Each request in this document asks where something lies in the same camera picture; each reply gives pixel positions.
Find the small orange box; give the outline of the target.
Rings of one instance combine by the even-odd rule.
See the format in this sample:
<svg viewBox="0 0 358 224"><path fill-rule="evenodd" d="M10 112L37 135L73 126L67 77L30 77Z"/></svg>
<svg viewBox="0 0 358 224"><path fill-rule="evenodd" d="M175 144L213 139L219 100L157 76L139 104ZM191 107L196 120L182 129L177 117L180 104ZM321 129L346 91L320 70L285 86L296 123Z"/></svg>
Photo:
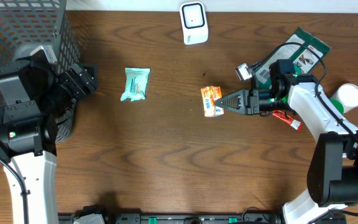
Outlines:
<svg viewBox="0 0 358 224"><path fill-rule="evenodd" d="M222 97L219 86L206 86L201 89L203 99L204 116L207 118L217 117L224 114L221 107L216 106L216 100Z"/></svg>

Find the red snack packet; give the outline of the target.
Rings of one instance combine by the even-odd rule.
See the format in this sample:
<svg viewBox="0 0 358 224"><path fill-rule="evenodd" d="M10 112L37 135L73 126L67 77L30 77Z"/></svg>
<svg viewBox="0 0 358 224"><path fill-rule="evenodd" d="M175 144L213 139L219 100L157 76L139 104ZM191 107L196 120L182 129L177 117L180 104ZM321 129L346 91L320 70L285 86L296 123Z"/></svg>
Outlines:
<svg viewBox="0 0 358 224"><path fill-rule="evenodd" d="M272 115L280 120L282 120L284 123L291 126L293 129L297 131L301 131L302 123L291 116L287 115L286 112L280 111L280 110L273 110Z"/></svg>

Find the teal white wipes packet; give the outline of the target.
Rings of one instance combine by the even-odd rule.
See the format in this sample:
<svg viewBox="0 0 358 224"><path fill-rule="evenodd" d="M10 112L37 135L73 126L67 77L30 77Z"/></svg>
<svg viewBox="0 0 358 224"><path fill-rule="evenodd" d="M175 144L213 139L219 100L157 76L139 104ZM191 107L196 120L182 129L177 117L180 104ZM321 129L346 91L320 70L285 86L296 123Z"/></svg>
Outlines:
<svg viewBox="0 0 358 224"><path fill-rule="evenodd" d="M126 86L121 101L130 99L131 101L144 100L147 83L150 75L150 68L126 67Z"/></svg>

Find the green 3M pouch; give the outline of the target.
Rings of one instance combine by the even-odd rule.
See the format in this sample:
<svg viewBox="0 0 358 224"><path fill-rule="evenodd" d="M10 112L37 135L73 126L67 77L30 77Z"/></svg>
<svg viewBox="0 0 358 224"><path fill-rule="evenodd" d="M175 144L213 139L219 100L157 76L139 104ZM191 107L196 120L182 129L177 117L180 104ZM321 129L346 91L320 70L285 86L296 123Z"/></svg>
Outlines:
<svg viewBox="0 0 358 224"><path fill-rule="evenodd" d="M297 28L286 43L288 45L273 50L273 53L256 67L255 76L259 81L259 88L270 89L272 87L269 66L277 60L290 59L295 66L296 73L310 73L319 62L317 56L323 58L331 50L329 45L301 27Z"/></svg>

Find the green lid Knorr jar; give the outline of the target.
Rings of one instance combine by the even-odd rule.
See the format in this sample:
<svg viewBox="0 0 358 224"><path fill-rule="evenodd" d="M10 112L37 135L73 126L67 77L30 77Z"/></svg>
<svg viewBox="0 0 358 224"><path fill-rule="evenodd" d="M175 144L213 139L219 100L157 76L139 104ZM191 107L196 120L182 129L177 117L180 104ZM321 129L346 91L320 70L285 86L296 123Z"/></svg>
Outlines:
<svg viewBox="0 0 358 224"><path fill-rule="evenodd" d="M335 106L335 108L338 110L338 112L340 112L341 114L344 114L344 107L340 101L338 101L334 98L330 98L329 100Z"/></svg>

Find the white jar blue label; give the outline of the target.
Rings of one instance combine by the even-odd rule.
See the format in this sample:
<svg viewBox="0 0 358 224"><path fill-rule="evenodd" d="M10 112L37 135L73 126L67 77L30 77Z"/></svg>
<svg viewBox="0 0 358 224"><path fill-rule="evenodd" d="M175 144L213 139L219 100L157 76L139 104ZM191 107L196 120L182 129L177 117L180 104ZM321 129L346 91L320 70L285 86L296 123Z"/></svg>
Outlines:
<svg viewBox="0 0 358 224"><path fill-rule="evenodd" d="M341 102L344 107L344 113L358 107L358 86L346 83L341 85L330 98Z"/></svg>

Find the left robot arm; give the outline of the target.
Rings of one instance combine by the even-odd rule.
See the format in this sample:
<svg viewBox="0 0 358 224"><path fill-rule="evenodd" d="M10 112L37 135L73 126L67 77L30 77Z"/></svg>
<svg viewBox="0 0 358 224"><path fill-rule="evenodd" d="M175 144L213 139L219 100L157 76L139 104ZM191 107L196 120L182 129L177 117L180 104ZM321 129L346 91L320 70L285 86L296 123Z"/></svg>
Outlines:
<svg viewBox="0 0 358 224"><path fill-rule="evenodd" d="M95 66L81 63L61 74L30 60L0 68L0 158L14 223L58 223L58 124L75 103L97 89L96 74Z"/></svg>

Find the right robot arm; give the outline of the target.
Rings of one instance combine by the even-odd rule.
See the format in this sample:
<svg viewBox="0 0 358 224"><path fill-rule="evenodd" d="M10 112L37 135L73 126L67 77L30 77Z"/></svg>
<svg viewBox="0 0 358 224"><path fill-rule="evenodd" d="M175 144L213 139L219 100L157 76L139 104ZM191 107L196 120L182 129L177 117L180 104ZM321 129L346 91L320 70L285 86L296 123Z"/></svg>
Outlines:
<svg viewBox="0 0 358 224"><path fill-rule="evenodd" d="M261 90L253 76L251 89L226 95L215 105L244 115L290 110L313 135L307 188L282 206L274 223L343 222L347 208L358 204L358 127L326 97L317 78L297 73L291 60L277 60L268 72L271 89Z"/></svg>

